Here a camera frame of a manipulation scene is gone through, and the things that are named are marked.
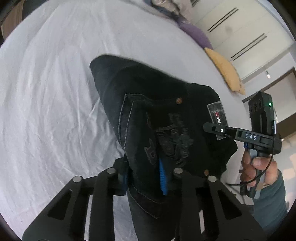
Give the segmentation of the teal sleeve right forearm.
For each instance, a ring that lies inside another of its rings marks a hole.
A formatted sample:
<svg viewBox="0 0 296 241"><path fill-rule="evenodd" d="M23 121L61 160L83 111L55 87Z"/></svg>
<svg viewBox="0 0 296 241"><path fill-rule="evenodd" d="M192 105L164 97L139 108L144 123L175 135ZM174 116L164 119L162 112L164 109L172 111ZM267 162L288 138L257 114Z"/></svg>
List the teal sleeve right forearm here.
<svg viewBox="0 0 296 241"><path fill-rule="evenodd" d="M253 200L253 217L267 236L272 235L287 216L285 194L285 183L279 171L277 180L264 187L260 197Z"/></svg>

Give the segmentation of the person right hand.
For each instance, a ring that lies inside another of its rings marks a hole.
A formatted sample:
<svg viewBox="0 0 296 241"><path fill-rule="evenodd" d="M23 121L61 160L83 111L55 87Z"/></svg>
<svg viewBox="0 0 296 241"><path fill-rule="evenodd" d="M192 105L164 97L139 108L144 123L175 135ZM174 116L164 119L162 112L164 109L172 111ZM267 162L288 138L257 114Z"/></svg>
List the person right hand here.
<svg viewBox="0 0 296 241"><path fill-rule="evenodd" d="M272 185L278 179L278 164L274 160L270 160L270 157L255 157L251 158L248 150L245 150L242 157L242 173L240 176L240 180L244 182L249 182L247 186L254 187L256 181L250 182L257 176L257 171L264 171L264 186Z"/></svg>

